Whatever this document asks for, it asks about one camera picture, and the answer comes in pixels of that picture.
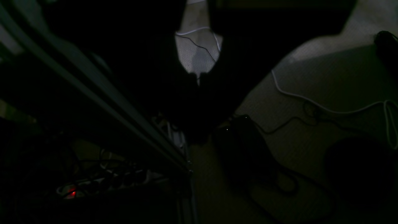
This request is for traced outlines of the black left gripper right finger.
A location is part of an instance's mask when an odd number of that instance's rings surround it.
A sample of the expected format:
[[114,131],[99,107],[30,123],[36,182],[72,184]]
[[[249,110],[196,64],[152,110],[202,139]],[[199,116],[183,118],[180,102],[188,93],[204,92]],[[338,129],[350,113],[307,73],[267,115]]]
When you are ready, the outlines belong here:
[[294,49],[341,33],[355,0],[210,0],[213,31],[223,37],[213,68],[200,78],[199,140],[223,123]]

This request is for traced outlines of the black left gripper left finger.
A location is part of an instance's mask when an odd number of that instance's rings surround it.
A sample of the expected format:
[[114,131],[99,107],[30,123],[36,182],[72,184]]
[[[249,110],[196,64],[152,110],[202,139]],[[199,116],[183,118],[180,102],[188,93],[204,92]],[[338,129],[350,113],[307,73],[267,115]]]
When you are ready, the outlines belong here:
[[198,83],[181,64],[175,41],[185,0],[44,1],[49,29],[101,57],[149,113],[163,114],[191,142],[199,125],[188,114]]

